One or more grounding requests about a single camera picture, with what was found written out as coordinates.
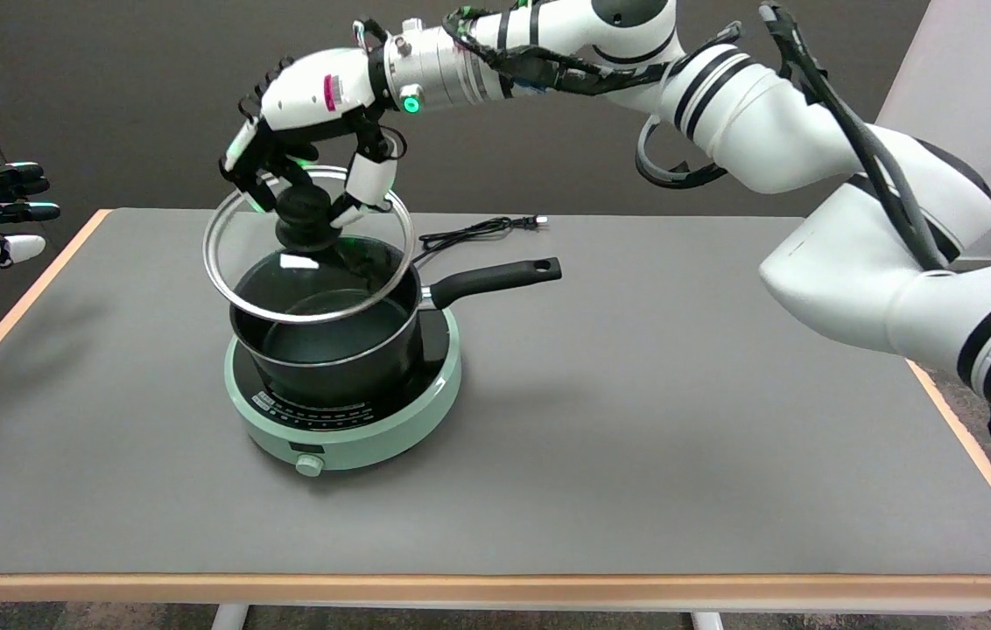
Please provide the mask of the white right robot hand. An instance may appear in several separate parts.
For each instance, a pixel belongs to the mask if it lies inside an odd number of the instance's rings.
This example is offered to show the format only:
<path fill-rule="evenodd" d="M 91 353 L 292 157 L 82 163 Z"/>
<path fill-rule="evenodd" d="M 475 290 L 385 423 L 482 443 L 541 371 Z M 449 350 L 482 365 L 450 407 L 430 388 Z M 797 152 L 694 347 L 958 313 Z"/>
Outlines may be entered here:
<path fill-rule="evenodd" d="M 277 197 L 264 174 L 311 183 L 302 161 L 319 159 L 316 144 L 352 136 L 344 191 L 325 213 L 327 222 L 343 228 L 369 213 L 392 212 L 388 194 L 404 143 L 381 127 L 384 85 L 380 53 L 362 48 L 283 59 L 240 100 L 244 121 L 220 160 L 221 175 L 256 210 L 274 212 Z"/>

